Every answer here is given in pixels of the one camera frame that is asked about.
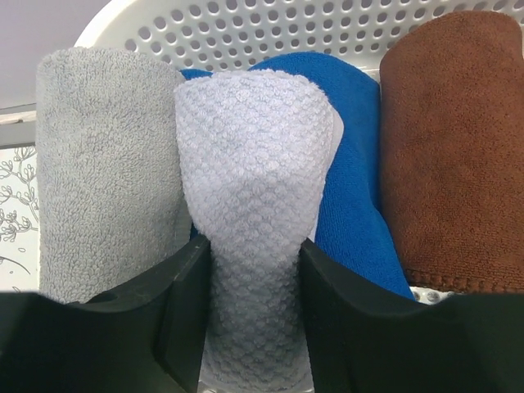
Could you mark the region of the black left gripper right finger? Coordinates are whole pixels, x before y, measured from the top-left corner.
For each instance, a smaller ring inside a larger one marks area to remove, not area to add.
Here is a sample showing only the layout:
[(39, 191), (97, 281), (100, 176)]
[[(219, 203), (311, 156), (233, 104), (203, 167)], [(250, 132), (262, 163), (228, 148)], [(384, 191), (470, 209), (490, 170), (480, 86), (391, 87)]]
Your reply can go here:
[(300, 298), (317, 392), (520, 392), (523, 298), (424, 305), (300, 249)]

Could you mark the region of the light blue towel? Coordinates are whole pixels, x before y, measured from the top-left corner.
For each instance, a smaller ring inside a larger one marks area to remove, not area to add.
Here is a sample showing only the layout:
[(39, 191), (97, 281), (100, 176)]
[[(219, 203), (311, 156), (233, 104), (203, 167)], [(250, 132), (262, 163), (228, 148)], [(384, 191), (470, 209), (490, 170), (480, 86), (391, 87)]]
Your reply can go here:
[(174, 99), (183, 191), (212, 252), (201, 380), (307, 391), (298, 257), (332, 162), (334, 110), (306, 77), (275, 70), (192, 79)]

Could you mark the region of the grey panda towel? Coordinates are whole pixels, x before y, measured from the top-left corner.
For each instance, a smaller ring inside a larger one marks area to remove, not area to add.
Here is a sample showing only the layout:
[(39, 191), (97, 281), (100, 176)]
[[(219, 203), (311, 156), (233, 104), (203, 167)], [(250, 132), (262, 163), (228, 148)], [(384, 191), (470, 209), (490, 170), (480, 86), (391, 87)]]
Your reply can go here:
[(37, 69), (42, 294), (85, 302), (190, 237), (176, 143), (183, 76), (123, 49), (73, 47)]

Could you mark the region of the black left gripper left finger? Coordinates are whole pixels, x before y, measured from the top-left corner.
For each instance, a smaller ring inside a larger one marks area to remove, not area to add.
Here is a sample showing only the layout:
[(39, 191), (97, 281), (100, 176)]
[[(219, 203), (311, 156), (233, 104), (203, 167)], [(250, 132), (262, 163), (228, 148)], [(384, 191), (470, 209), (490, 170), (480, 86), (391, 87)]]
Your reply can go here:
[(199, 236), (84, 304), (2, 293), (2, 391), (196, 391), (210, 268), (209, 241)]

